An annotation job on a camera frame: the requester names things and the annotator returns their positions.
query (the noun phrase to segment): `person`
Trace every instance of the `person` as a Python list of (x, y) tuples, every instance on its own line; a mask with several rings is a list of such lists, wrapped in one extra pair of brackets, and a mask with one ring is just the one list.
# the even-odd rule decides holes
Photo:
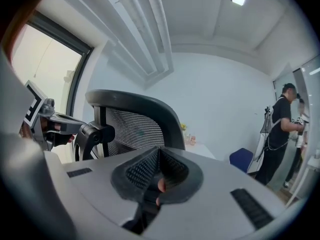
[(291, 122), (290, 105), (296, 98), (296, 87), (292, 83), (286, 83), (283, 86), (282, 95), (273, 105), (271, 120), (276, 123), (280, 119), (280, 122), (272, 128), (265, 141), (264, 158), (255, 177), (263, 185), (267, 185), (271, 181), (284, 158), (289, 132), (301, 132), (304, 129), (303, 125)]
[(285, 179), (285, 182), (283, 183), (283, 186), (285, 188), (289, 187), (289, 181), (292, 179), (294, 172), (302, 159), (301, 154), (302, 154), (303, 147), (307, 144), (309, 122), (308, 122), (308, 118), (305, 115), (305, 102), (302, 98), (299, 99), (298, 110), (299, 110), (299, 116), (295, 122), (297, 124), (303, 124), (304, 130), (299, 132), (298, 136), (297, 136), (297, 140), (296, 140), (296, 144), (295, 144), (296, 152), (294, 155), (293, 163), (292, 163), (290, 171)]

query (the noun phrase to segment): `office chair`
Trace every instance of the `office chair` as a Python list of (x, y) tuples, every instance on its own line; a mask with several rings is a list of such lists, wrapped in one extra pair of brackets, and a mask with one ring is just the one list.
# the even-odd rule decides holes
[(254, 154), (252, 152), (245, 148), (240, 148), (229, 156), (229, 161), (231, 165), (247, 173), (253, 158)]
[(85, 98), (94, 122), (115, 130), (114, 140), (102, 144), (104, 157), (152, 146), (185, 150), (177, 114), (164, 102), (116, 90), (92, 90)]

